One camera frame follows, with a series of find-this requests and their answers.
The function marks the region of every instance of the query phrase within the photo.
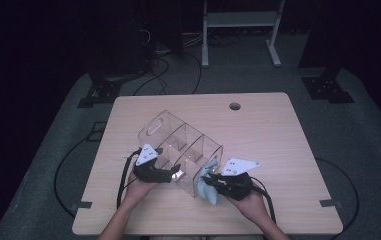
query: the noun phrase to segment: dark background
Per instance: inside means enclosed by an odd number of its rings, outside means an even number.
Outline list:
[[[75,81],[87,72],[82,56],[88,45],[80,24],[87,27],[86,21],[93,22],[95,16],[109,10],[87,12],[88,15],[80,15],[78,23],[71,3],[78,10],[88,10],[85,7],[95,1],[77,2],[0,0],[0,219],[64,98]],[[141,2],[134,1],[138,7]],[[156,2],[158,5],[153,1],[146,3],[145,14],[141,8],[130,9],[140,25],[147,24],[154,31],[159,26],[172,29],[157,32],[158,35],[155,31],[155,38],[171,41],[173,45],[176,44],[171,40],[171,36],[176,36],[173,30],[201,31],[203,1]],[[270,7],[255,0],[210,2],[212,9],[220,9],[223,3],[229,10]],[[175,16],[181,18],[178,27],[181,29],[165,25],[171,21],[166,21],[168,14],[161,10],[168,7],[171,14],[179,13]],[[116,26],[112,22],[99,23]],[[381,108],[381,1],[288,0],[280,31],[297,34],[309,29],[300,67],[324,67],[330,59],[338,59],[363,81]],[[88,34],[100,42],[104,40],[103,34]],[[126,52],[106,46],[107,52],[109,47],[118,51],[119,62],[126,58]]]

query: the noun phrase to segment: clear acrylic organizer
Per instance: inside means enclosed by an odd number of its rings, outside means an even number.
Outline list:
[[[156,161],[157,168],[171,169],[181,164],[172,181],[193,197],[196,196],[200,169],[214,159],[218,161],[218,166],[221,163],[221,145],[167,110],[151,120],[139,132],[138,138],[141,146],[148,143],[154,149],[162,148]]]

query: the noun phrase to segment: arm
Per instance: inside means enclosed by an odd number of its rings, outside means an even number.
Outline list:
[[[270,240],[289,239],[268,215],[262,194],[252,191],[249,196],[237,201],[227,198],[244,217],[256,224]]]
[[[121,205],[112,216],[108,225],[99,236],[99,240],[121,239],[132,211],[158,183],[146,183],[136,179],[133,172],[128,176],[128,187]]]

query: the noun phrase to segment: acrylic compartment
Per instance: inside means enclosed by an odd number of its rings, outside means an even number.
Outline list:
[[[181,164],[172,181],[191,196],[196,196],[201,168],[216,159],[218,166],[212,169],[213,173],[221,163],[221,145],[167,110],[151,120],[140,131],[138,138],[141,146],[148,143],[154,149],[162,149],[156,161],[157,168],[171,169]]]

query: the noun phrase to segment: metal stand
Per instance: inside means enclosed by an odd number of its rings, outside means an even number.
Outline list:
[[[209,66],[208,56],[208,28],[212,27],[262,27],[272,26],[270,39],[266,40],[275,67],[281,66],[281,61],[275,50],[275,40],[283,13],[285,0],[280,1],[277,11],[266,12],[226,12],[208,13],[207,0],[203,6],[203,44],[202,44],[202,67]]]

